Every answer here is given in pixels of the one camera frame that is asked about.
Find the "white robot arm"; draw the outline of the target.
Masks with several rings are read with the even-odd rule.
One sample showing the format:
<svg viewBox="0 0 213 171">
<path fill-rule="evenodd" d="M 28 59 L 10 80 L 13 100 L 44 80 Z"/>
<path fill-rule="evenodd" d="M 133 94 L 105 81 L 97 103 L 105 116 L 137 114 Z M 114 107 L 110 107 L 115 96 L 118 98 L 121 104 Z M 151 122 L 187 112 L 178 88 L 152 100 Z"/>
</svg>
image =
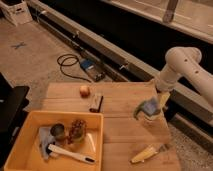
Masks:
<svg viewBox="0 0 213 171">
<path fill-rule="evenodd" d="M 184 77 L 213 106 L 213 75 L 199 65 L 201 59 L 202 53 L 196 47 L 170 48 L 165 54 L 165 66 L 154 77 L 156 88 L 170 92 Z"/>
</svg>

